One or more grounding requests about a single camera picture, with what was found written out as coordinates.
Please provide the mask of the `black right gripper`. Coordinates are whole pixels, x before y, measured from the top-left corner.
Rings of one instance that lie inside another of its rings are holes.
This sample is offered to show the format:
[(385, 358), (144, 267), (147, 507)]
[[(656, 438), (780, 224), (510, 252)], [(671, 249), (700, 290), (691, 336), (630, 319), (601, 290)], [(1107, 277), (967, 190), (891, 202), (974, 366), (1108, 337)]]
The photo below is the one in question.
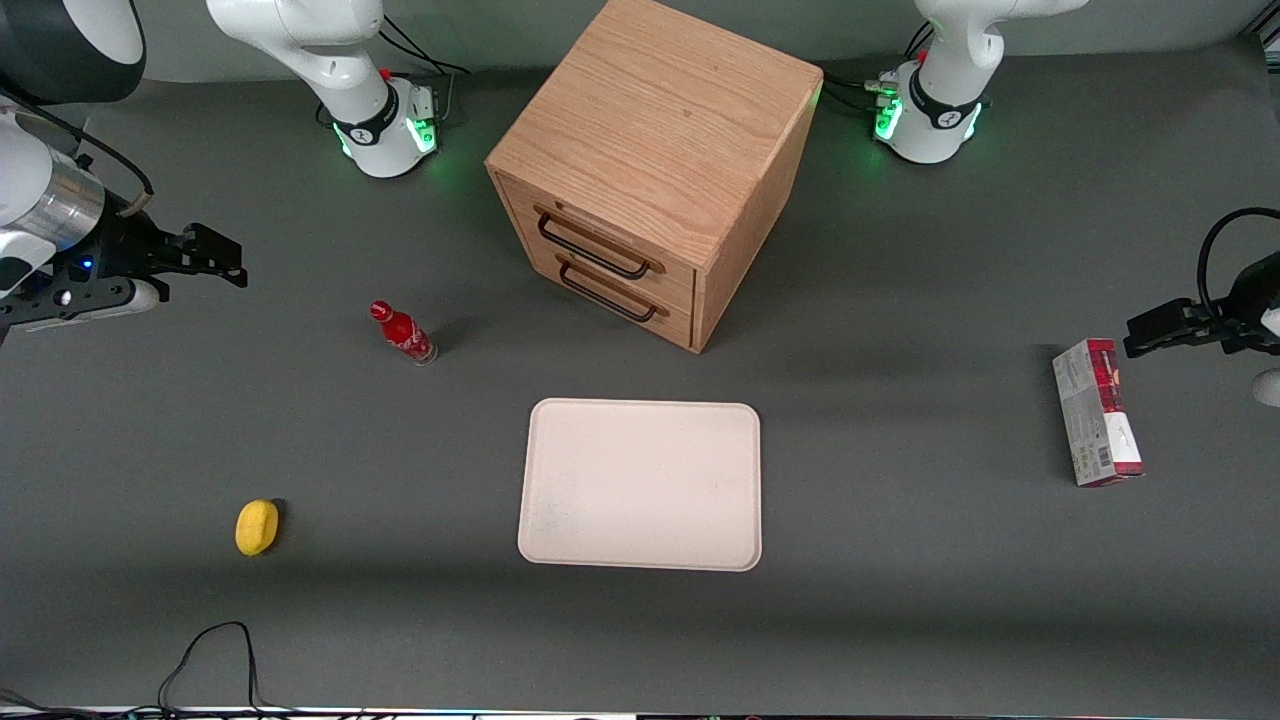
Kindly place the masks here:
[[(28, 231), (3, 232), (1, 328), (36, 332), (148, 313), (169, 300), (154, 279), (146, 242), (129, 225), (106, 219), (69, 249)], [(236, 241), (200, 224), (169, 234), (160, 273), (214, 275), (246, 288), (250, 278)]]

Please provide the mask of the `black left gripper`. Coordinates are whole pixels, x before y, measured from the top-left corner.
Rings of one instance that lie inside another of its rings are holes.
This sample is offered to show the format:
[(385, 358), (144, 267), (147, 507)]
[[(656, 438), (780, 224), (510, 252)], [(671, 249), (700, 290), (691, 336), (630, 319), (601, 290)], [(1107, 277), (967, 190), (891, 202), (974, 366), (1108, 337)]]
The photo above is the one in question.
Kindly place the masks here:
[(1129, 359), (1161, 348), (1211, 343), (1221, 345), (1225, 354), (1253, 350), (1279, 355), (1279, 254), (1248, 265), (1219, 300), (1210, 297), (1208, 259), (1202, 252), (1196, 264), (1199, 304), (1174, 299), (1126, 322), (1124, 348)]

